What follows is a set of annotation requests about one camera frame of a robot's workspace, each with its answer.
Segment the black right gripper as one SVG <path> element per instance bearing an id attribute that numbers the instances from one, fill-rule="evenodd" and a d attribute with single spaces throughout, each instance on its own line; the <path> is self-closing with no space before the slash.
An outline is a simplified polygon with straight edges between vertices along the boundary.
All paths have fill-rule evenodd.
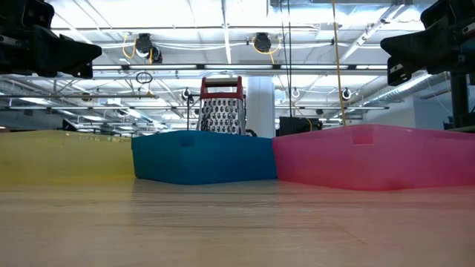
<path id="1" fill-rule="evenodd" d="M 475 0 L 437 0 L 421 14 L 425 29 L 385 38 L 387 84 L 398 86 L 412 73 L 475 73 Z"/>

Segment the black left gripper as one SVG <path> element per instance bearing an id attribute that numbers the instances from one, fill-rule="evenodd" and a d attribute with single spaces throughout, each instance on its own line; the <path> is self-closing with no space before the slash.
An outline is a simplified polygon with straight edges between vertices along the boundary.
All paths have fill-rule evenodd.
<path id="1" fill-rule="evenodd" d="M 0 73 L 34 73 L 55 77 L 58 72 L 92 79 L 92 61 L 102 55 L 95 44 L 77 42 L 47 28 L 32 26 L 36 0 L 0 0 Z"/>

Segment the yellow plastic bin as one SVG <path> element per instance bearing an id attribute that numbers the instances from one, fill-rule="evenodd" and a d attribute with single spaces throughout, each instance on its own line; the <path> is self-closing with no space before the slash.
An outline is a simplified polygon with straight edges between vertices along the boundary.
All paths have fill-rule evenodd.
<path id="1" fill-rule="evenodd" d="M 0 133 L 0 185 L 134 180 L 128 138 L 52 130 Z"/>

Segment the pink plastic bin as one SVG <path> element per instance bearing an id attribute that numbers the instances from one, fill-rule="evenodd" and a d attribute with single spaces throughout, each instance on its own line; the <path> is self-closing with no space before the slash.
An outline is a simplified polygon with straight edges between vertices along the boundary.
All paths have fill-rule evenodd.
<path id="1" fill-rule="evenodd" d="M 359 191 L 475 185 L 475 133 L 354 125 L 272 140 L 278 179 Z"/>

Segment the blue plastic bin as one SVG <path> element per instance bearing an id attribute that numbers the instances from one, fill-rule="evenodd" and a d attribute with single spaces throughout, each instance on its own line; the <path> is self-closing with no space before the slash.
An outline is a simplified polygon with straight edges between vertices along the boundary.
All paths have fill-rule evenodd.
<path id="1" fill-rule="evenodd" d="M 207 131 L 173 131 L 131 140 L 134 174 L 177 185 L 276 179 L 272 140 Z"/>

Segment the black background cabinet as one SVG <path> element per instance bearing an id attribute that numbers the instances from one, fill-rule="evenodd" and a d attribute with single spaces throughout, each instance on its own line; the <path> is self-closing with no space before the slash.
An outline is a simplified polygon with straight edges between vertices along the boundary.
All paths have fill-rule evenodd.
<path id="1" fill-rule="evenodd" d="M 300 134 L 309 131 L 318 131 L 323 128 L 323 122 L 320 119 L 307 119 L 295 116 L 281 116 L 279 118 L 276 136 L 286 136 Z"/>

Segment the white building column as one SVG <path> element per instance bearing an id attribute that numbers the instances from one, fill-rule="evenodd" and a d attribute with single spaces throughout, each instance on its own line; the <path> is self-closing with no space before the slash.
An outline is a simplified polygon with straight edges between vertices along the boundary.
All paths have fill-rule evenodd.
<path id="1" fill-rule="evenodd" d="M 259 137 L 275 135 L 275 86 L 271 76 L 249 76 L 246 89 L 246 125 Z"/>

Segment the silver ventilation duct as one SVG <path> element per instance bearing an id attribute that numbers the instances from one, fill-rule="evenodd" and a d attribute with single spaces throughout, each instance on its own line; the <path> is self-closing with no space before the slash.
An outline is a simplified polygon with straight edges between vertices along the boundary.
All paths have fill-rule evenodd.
<path id="1" fill-rule="evenodd" d="M 396 100 L 401 100 L 406 96 L 424 90 L 429 86 L 434 86 L 441 82 L 445 82 L 447 77 L 448 75 L 446 73 L 440 73 L 436 75 L 430 75 L 426 73 L 422 74 L 416 78 L 412 78 L 409 82 L 391 87 L 388 91 L 383 93 L 375 93 L 368 100 L 362 102 L 361 107 L 373 107 L 376 105 L 382 105 L 384 103 L 391 103 L 395 102 Z"/>

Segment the black aluminium rig frame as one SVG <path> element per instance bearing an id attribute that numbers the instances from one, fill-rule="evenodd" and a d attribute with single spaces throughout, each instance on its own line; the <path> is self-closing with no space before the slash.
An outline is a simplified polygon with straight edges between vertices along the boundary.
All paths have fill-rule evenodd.
<path id="1" fill-rule="evenodd" d="M 453 111 L 453 127 L 462 128 L 467 125 L 468 116 L 468 83 L 464 73 L 450 72 L 451 101 Z"/>

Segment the linear ceiling light rail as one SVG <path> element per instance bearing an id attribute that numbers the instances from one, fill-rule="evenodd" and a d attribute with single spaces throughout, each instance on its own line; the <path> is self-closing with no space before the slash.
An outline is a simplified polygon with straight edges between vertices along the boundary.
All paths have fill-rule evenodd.
<path id="1" fill-rule="evenodd" d="M 198 106 L 190 107 L 191 109 L 200 109 Z M 93 107 L 79 107 L 79 106 L 9 106 L 9 107 L 0 107 L 0 110 L 3 111 L 13 111 L 13 110 L 125 110 L 125 109 L 134 109 L 134 110 L 186 110 L 190 109 L 186 106 L 164 106 L 164 107 L 155 107 L 155 106 L 93 106 Z M 327 106 L 296 106 L 292 109 L 307 109 L 307 110 L 340 110 L 338 107 L 327 107 Z M 361 111 L 370 111 L 370 110 L 387 110 L 389 107 L 344 107 L 345 110 L 361 110 Z"/>
<path id="2" fill-rule="evenodd" d="M 93 70 L 337 70 L 337 65 L 94 65 Z"/>

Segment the red-handled metal box grater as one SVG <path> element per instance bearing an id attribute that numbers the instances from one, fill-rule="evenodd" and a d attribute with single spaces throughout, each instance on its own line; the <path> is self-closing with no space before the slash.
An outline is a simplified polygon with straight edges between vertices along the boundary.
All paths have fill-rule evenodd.
<path id="1" fill-rule="evenodd" d="M 245 135 L 246 109 L 242 77 L 202 78 L 198 112 L 198 131 Z"/>

